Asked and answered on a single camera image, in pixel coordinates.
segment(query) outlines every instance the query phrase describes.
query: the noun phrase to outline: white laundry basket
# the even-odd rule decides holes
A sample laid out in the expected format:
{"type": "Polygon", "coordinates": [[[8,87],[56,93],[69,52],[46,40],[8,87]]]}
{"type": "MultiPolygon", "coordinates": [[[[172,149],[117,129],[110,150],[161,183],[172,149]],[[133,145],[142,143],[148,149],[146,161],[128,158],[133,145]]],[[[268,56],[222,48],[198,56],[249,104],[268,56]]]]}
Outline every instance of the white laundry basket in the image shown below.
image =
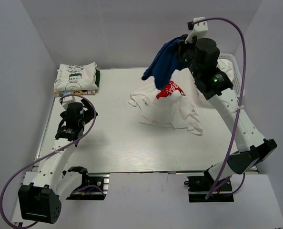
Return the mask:
{"type": "Polygon", "coordinates": [[[232,62],[233,65],[233,74],[234,74],[234,80],[233,80],[233,89],[235,90],[237,97],[240,96],[240,90],[241,90],[241,83],[242,83],[242,77],[239,72],[239,67],[236,61],[236,58],[227,53],[220,53],[219,59],[227,59],[232,62]]]}

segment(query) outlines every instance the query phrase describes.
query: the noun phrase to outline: tabletop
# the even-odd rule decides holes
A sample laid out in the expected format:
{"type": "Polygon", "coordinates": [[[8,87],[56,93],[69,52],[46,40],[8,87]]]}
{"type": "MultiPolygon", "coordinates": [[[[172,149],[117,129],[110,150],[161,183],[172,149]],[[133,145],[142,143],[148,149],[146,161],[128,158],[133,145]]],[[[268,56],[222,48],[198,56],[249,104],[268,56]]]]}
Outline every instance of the tabletop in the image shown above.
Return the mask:
{"type": "MultiPolygon", "coordinates": [[[[185,129],[139,123],[141,111],[131,106],[130,93],[153,81],[142,81],[145,68],[101,70],[100,89],[86,95],[98,112],[91,132],[78,144],[65,169],[83,166],[91,173],[200,171],[225,157],[230,131],[218,112],[195,96],[191,82],[175,82],[187,96],[193,96],[203,126],[202,136],[185,129]]],[[[51,152],[63,107],[56,98],[51,111],[40,156],[51,152]]]]}

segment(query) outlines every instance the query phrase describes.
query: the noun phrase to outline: blue cloth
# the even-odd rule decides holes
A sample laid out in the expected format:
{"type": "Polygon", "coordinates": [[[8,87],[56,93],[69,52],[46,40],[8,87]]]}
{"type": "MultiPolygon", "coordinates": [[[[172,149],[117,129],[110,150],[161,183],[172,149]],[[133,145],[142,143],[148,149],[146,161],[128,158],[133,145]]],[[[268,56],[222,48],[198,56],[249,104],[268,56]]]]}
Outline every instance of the blue cloth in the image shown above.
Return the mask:
{"type": "Polygon", "coordinates": [[[178,41],[180,37],[165,43],[156,54],[150,67],[144,72],[142,80],[154,76],[154,83],[157,89],[164,89],[171,79],[174,70],[187,68],[186,64],[179,64],[176,60],[178,41]]]}

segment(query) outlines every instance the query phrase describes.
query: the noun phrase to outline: red logo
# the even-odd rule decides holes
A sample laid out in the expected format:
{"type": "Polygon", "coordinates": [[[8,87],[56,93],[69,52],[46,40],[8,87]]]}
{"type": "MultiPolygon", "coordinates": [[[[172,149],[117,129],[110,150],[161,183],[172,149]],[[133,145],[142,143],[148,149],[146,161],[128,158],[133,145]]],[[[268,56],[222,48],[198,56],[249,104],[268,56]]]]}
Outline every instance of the red logo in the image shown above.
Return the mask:
{"type": "Polygon", "coordinates": [[[172,95],[174,91],[179,91],[181,95],[185,95],[183,90],[174,81],[171,80],[169,84],[156,95],[156,98],[166,98],[167,96],[172,95]]]}

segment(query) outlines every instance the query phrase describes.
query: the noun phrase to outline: gray wall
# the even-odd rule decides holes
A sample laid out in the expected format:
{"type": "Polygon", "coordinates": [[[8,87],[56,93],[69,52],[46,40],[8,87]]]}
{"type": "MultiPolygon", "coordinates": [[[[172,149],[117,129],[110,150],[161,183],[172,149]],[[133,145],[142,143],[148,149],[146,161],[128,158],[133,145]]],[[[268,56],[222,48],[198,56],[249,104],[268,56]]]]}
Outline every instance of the gray wall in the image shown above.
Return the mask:
{"type": "MultiPolygon", "coordinates": [[[[277,149],[260,166],[283,214],[283,0],[264,0],[246,33],[248,115],[277,149]]],[[[235,52],[242,65],[242,46],[235,52]]]]}
{"type": "MultiPolygon", "coordinates": [[[[101,68],[148,66],[162,45],[187,33],[194,17],[223,16],[243,31],[261,0],[21,0],[54,62],[101,68]]],[[[209,37],[233,53],[236,31],[210,23],[209,37]]]]}
{"type": "MultiPolygon", "coordinates": [[[[35,158],[56,66],[19,0],[0,0],[0,192],[35,158]]],[[[10,218],[22,176],[6,192],[10,218]]],[[[8,228],[0,217],[0,229],[8,228]]]]}

